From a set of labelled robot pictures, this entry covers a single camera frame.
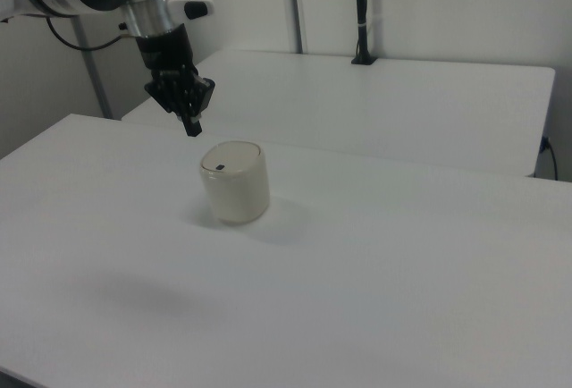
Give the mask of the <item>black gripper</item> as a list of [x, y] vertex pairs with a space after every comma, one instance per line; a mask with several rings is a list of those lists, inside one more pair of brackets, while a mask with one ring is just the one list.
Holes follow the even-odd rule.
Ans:
[[[167, 113], [181, 119], [188, 136], [196, 137], [202, 132], [200, 117], [209, 105], [215, 82], [198, 76], [186, 26], [181, 24], [162, 35], [136, 37], [135, 40], [152, 76], [144, 89]], [[178, 72], [182, 70], [196, 75], [191, 99], [190, 93], [181, 85]]]

